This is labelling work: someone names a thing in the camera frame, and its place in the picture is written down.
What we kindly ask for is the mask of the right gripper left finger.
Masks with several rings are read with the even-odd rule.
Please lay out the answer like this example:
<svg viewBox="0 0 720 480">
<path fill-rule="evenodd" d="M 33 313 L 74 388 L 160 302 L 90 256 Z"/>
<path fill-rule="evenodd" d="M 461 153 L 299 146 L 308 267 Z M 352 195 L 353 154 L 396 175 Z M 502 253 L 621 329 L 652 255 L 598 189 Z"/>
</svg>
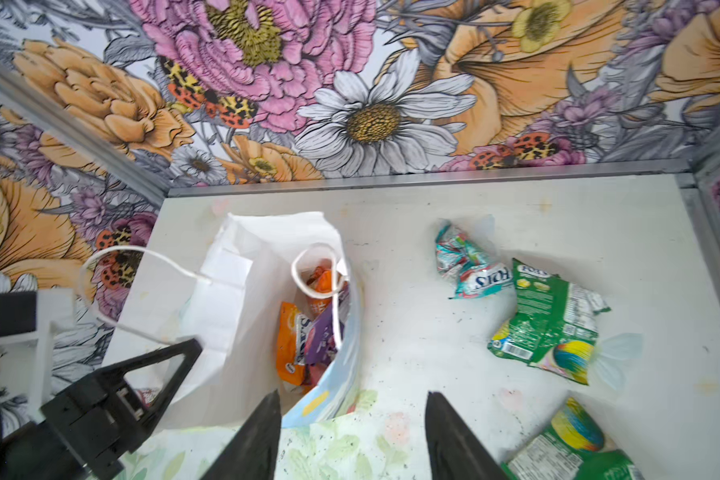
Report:
<svg viewBox="0 0 720 480">
<path fill-rule="evenodd" d="M 277 390 L 267 394 L 228 445 L 201 476 L 202 480 L 272 480 L 281 434 Z"/>
</svg>

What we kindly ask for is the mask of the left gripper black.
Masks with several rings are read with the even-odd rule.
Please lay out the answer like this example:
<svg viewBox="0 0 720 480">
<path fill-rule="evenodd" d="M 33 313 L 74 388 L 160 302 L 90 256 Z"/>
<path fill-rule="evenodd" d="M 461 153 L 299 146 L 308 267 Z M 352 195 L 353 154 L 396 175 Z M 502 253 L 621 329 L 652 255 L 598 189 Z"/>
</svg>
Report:
<svg viewBox="0 0 720 480">
<path fill-rule="evenodd" d="M 148 439 L 202 353 L 194 338 L 106 366 L 49 402 L 50 417 L 3 435 L 0 479 L 114 479 L 121 439 Z"/>
</svg>

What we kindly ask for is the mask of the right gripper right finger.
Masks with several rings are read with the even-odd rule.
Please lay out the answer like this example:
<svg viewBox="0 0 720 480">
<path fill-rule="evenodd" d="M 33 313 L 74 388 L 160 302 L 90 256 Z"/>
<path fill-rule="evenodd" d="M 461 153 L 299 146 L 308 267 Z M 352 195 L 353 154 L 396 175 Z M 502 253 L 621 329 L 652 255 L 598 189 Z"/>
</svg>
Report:
<svg viewBox="0 0 720 480">
<path fill-rule="evenodd" d="M 508 479 L 442 393 L 428 393 L 424 420 L 433 480 Z"/>
</svg>

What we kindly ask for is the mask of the orange Fox's candy bag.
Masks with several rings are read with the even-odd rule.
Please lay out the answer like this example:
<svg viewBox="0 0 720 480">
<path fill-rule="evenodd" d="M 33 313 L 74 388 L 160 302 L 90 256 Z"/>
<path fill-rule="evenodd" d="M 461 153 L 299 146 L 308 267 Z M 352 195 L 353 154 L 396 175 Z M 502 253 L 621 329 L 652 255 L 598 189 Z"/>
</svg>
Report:
<svg viewBox="0 0 720 480">
<path fill-rule="evenodd" d="M 296 388 L 306 379 L 306 344 L 311 327 L 312 320 L 295 304 L 281 303 L 275 366 L 288 388 Z"/>
</svg>

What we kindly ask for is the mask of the purple pink candy bag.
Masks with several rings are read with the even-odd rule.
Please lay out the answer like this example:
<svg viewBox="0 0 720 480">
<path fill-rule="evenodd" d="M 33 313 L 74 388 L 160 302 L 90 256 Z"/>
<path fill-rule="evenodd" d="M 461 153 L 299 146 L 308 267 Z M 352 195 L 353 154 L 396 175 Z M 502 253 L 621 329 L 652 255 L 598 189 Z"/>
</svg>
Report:
<svg viewBox="0 0 720 480">
<path fill-rule="evenodd" d="M 350 292 L 348 286 L 342 289 L 338 300 L 339 332 L 344 334 L 350 307 Z M 333 310 L 332 304 L 329 304 L 312 323 L 305 345 L 305 364 L 329 365 L 337 353 L 338 348 L 335 343 L 333 329 Z"/>
</svg>

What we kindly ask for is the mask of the white green paper bag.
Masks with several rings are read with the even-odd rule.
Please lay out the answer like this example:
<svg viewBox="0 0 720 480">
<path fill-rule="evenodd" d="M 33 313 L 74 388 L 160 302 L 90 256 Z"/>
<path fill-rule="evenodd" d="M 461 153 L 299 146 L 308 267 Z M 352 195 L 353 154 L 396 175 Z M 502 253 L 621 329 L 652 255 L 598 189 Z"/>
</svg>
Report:
<svg viewBox="0 0 720 480">
<path fill-rule="evenodd" d="M 362 295 L 341 234 L 325 214 L 229 214 L 196 262 L 154 245 L 137 249 L 141 264 L 104 357 L 112 365 L 194 338 L 202 353 L 179 387 L 165 429 L 239 425 L 277 390 L 282 424 L 298 428 L 349 413 L 359 393 Z M 332 288 L 306 282 L 327 262 Z M 339 332 L 338 296 L 350 307 Z M 338 353 L 329 365 L 306 365 L 296 388 L 280 380 L 275 354 L 282 302 L 312 318 L 307 296 L 331 298 Z"/>
</svg>

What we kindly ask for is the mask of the orange corn chips bag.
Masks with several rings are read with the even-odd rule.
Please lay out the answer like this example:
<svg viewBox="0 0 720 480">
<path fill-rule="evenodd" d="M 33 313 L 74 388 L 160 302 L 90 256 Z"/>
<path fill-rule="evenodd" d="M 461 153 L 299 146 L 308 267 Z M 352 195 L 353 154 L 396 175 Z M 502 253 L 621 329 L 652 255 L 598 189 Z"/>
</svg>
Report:
<svg viewBox="0 0 720 480">
<path fill-rule="evenodd" d="M 308 277 L 306 284 L 317 293 L 328 293 L 332 291 L 332 273 L 328 263 L 322 262 L 318 265 Z M 322 314 L 331 303 L 331 298 L 318 299 L 307 296 L 307 305 L 313 319 L 316 319 Z"/>
</svg>

